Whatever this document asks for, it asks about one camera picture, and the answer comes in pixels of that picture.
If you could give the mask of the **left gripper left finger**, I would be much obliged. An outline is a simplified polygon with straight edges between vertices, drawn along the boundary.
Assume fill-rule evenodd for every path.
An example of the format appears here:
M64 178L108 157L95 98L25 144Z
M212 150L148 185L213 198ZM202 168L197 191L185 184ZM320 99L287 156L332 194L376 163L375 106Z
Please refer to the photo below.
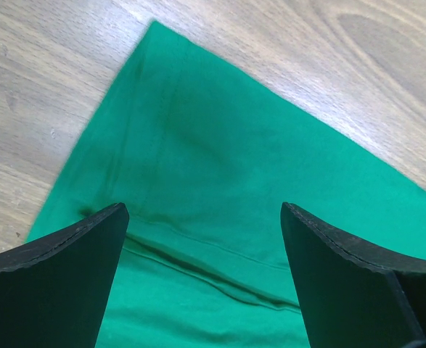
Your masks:
M112 204L0 253L0 347L94 347L128 221Z

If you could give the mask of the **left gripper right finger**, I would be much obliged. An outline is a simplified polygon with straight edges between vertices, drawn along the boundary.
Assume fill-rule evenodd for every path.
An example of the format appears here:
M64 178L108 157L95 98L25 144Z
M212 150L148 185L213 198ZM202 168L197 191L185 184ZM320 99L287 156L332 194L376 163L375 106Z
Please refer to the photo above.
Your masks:
M426 347L426 260L340 230L295 204L280 212L312 347Z

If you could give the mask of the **green t shirt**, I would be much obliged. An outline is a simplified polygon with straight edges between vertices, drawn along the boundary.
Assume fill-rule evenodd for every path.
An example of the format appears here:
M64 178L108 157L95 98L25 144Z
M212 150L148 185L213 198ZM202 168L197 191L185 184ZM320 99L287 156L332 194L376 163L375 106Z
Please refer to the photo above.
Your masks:
M284 202L426 259L426 191L238 68L153 22L30 231L122 202L98 347L307 347Z

